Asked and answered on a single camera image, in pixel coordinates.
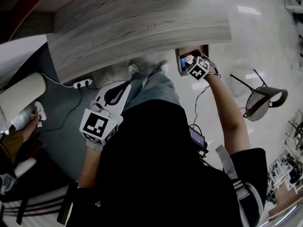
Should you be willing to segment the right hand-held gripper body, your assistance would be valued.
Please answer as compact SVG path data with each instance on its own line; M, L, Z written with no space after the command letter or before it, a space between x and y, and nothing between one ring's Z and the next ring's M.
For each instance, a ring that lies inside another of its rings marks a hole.
M204 53L199 53L194 57L193 62L187 70L188 75L196 81L200 81L207 75L216 75L216 65Z

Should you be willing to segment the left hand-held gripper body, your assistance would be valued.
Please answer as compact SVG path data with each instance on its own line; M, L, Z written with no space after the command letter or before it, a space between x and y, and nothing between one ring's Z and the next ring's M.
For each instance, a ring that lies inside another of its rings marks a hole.
M123 122L122 112L131 90L128 80L103 86L85 109L79 131L97 146L106 145Z

